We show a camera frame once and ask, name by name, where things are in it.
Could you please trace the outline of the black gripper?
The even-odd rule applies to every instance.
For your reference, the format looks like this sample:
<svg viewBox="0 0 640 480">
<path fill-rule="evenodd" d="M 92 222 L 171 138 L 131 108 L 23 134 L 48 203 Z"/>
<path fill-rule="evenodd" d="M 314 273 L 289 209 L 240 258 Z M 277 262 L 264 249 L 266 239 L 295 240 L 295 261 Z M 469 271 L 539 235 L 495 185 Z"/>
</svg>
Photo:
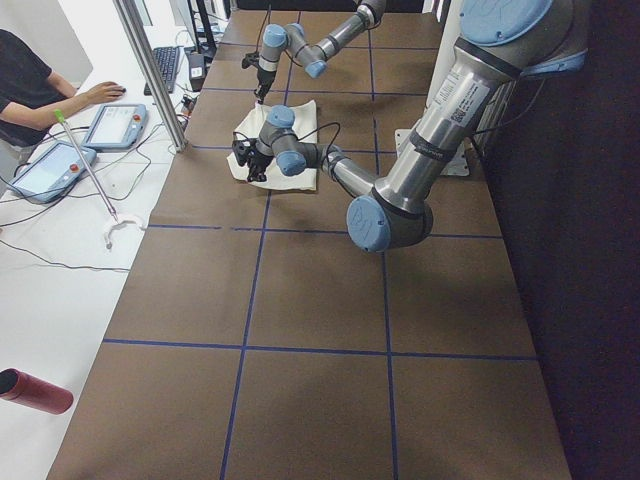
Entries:
<svg viewBox="0 0 640 480">
<path fill-rule="evenodd" d="M 264 103 L 267 90 L 271 88 L 276 78 L 276 71 L 268 70 L 263 64 L 264 61 L 258 51 L 246 53 L 241 61 L 242 69 L 248 69 L 249 67 L 255 67 L 257 69 L 258 87 L 254 94 L 259 104 Z"/>
<path fill-rule="evenodd" d="M 234 140 L 232 150 L 237 164 L 240 167 L 246 166 L 248 168 L 248 182 L 266 180 L 266 169 L 273 157 L 258 150 L 256 138 Z"/>
</svg>

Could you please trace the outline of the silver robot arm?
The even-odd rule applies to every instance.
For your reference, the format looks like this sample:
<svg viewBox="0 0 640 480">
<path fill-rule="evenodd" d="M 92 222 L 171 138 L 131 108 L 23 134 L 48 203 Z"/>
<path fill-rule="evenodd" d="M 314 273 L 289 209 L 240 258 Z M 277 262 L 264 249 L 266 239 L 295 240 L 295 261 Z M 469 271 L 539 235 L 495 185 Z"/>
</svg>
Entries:
<svg viewBox="0 0 640 480">
<path fill-rule="evenodd" d="M 368 252 L 415 245 L 433 225 L 431 187 L 464 139 L 478 132 L 495 92 L 522 78 L 545 79 L 579 70 L 587 54 L 587 1 L 466 1 L 454 18 L 454 62 L 406 146 L 383 177 L 359 167 L 333 144 L 301 141 L 294 112 L 267 114 L 258 135 L 232 144 L 252 181 L 268 166 L 288 177 L 320 169 L 351 195 L 346 214 L 352 241 Z"/>
<path fill-rule="evenodd" d="M 377 28 L 386 12 L 385 0 L 357 1 L 355 12 L 317 43 L 308 42 L 300 23 L 279 25 L 270 23 L 263 28 L 259 49 L 245 55 L 241 67 L 257 69 L 258 86 L 254 91 L 258 104 L 263 104 L 278 71 L 281 55 L 316 79 L 327 69 L 330 59 L 362 33 Z"/>
</svg>

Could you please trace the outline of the person's forearm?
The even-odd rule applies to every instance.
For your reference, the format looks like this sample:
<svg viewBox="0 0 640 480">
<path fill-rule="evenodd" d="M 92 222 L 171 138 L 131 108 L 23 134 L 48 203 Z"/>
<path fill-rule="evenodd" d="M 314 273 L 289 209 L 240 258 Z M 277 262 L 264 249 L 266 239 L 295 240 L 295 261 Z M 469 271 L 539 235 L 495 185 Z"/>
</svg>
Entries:
<svg viewBox="0 0 640 480">
<path fill-rule="evenodd" d="M 47 130 L 58 122 L 56 111 L 59 111 L 64 118 L 68 118 L 90 105 L 91 102 L 86 93 L 35 109 L 10 102 L 1 111 L 1 120 L 33 130 Z"/>
</svg>

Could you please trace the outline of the person's hand on mouse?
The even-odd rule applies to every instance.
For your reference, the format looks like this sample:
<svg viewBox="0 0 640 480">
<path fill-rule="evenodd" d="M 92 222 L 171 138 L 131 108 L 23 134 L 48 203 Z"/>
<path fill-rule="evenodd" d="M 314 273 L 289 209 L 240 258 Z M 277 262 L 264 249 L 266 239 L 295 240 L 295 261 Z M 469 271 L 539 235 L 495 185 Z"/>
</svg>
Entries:
<svg viewBox="0 0 640 480">
<path fill-rule="evenodd" d="M 115 82 L 102 82 L 99 83 L 82 94 L 83 98 L 89 105 L 105 104 L 116 101 L 122 98 L 124 95 L 117 95 L 114 90 L 122 86 Z"/>
</svg>

